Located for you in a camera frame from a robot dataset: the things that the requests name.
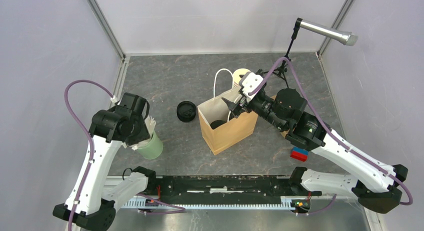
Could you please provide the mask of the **brown paper bag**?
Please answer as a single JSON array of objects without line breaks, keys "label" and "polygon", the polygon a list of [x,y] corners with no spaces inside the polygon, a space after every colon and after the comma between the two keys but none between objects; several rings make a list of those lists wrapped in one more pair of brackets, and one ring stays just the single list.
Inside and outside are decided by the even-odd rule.
[{"label": "brown paper bag", "polygon": [[[258,119],[255,112],[244,112],[238,118],[233,117],[221,98],[234,101],[240,96],[240,88],[231,87],[231,89],[218,95],[216,93],[217,77],[221,71],[223,69],[215,73],[212,98],[197,106],[202,137],[214,155],[218,155],[250,136],[255,130]],[[210,124],[216,120],[224,120],[227,123],[216,129],[211,129]]]}]

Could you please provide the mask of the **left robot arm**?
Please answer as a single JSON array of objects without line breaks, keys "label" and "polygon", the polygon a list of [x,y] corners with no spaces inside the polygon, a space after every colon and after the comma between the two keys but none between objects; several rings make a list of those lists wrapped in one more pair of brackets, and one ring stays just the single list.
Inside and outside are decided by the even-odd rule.
[{"label": "left robot arm", "polygon": [[143,167],[135,168],[114,188],[104,189],[119,148],[151,137],[145,123],[149,110],[145,98],[126,92],[115,106],[92,117],[84,165],[67,200],[53,208],[54,217],[88,231],[106,231],[118,210],[133,196],[156,191],[156,173]]}]

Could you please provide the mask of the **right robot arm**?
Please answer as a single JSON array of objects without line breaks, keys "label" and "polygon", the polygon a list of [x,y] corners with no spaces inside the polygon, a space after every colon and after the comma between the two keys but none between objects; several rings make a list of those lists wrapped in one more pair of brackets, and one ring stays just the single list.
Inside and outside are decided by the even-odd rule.
[{"label": "right robot arm", "polygon": [[345,174],[335,174],[296,167],[288,182],[293,194],[342,195],[380,214],[402,204],[408,169],[401,164],[384,164],[356,149],[326,123],[307,113],[308,102],[295,89],[281,89],[275,98],[260,90],[252,100],[241,95],[235,101],[224,99],[224,103],[235,118],[254,112],[294,147],[324,157],[345,170]]}]

